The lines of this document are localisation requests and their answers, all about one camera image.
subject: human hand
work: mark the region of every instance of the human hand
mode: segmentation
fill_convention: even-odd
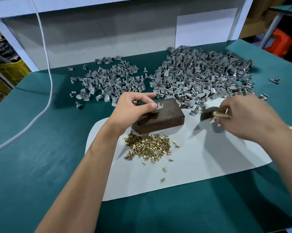
[[[151,99],[156,93],[124,92],[120,96],[112,115],[107,120],[113,127],[119,129],[119,136],[135,123],[139,117],[157,108]],[[143,101],[144,105],[135,106],[133,101]]]
[[[218,112],[232,115],[232,118],[216,118],[215,121],[233,135],[258,144],[271,133],[288,130],[288,126],[265,101],[256,95],[232,96],[225,99]]]

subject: white paper sheet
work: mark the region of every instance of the white paper sheet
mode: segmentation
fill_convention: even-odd
[[[208,101],[207,107],[219,106],[221,102],[222,98]],[[200,114],[194,117],[189,109],[182,111],[184,125],[155,132],[163,132],[170,137],[171,143],[175,140],[180,145],[175,148],[172,144],[172,155],[164,155],[156,163],[148,160],[143,165],[143,159],[138,157],[131,161],[124,159],[129,147],[121,137],[127,137],[131,128],[125,131],[117,143],[103,201],[223,176],[271,162],[258,144],[233,136],[210,119],[200,122]],[[107,119],[98,121],[91,129],[86,151]]]
[[[177,17],[175,47],[199,46],[228,40],[237,8]]]

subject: person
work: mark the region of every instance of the person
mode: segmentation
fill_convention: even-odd
[[[125,92],[112,115],[36,229],[40,232],[94,232],[119,137],[137,119],[156,109],[155,93]],[[143,101],[135,106],[133,101]],[[277,164],[292,196],[292,131],[277,113],[255,95],[225,99],[220,112],[232,118],[215,120],[233,135],[258,143]]]

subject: white cord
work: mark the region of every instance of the white cord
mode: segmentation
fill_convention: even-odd
[[[45,37],[44,37],[44,34],[43,34],[43,27],[41,26],[41,21],[40,21],[40,17],[39,17],[39,14],[38,14],[38,10],[36,8],[36,5],[34,3],[33,0],[31,0],[32,4],[33,4],[33,7],[35,8],[35,11],[36,11],[36,15],[37,15],[37,19],[38,19],[38,23],[39,23],[39,27],[40,27],[40,31],[41,31],[41,36],[43,38],[43,49],[45,50],[45,54],[46,54],[46,59],[47,59],[47,66],[48,66],[48,73],[49,73],[49,77],[50,77],[50,83],[51,83],[51,89],[50,89],[50,97],[49,97],[49,101],[48,101],[48,104],[46,106],[46,108],[40,112],[30,123],[29,125],[27,125],[21,132],[19,132],[17,135],[15,135],[14,137],[10,138],[8,141],[4,142],[3,144],[0,145],[0,151],[2,149],[4,149],[6,146],[10,145],[12,142],[14,142],[16,139],[18,139],[20,136],[22,136],[24,133],[27,132],[28,129],[31,128],[31,126],[36,122],[37,119],[40,118],[40,116],[42,116],[46,111],[47,109],[49,109],[50,107],[50,104],[51,104],[51,100],[52,100],[52,89],[53,89],[53,83],[52,83],[52,77],[51,77],[51,72],[50,72],[50,63],[49,63],[49,57],[48,57],[48,54],[47,54],[47,50],[46,50],[46,43],[45,43]]]

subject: green tabletop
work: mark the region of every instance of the green tabletop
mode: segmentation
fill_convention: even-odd
[[[242,40],[201,46],[251,58],[258,94],[292,125],[292,63]],[[153,73],[166,59],[159,51],[124,57]],[[82,89],[71,76],[83,65],[52,70],[51,108],[19,140],[0,152],[0,232],[33,232],[82,159],[95,122],[110,116],[111,103],[84,101],[78,110],[69,93]],[[91,70],[98,68],[87,63]],[[110,68],[111,65],[100,65]],[[269,82],[282,78],[279,85]],[[0,103],[0,144],[23,129],[49,98],[44,71],[29,74]],[[96,232],[271,232],[292,227],[292,200],[274,164],[103,202]]]
[[[273,7],[269,7],[269,10],[278,11],[285,14],[292,14],[292,5],[273,6]]]

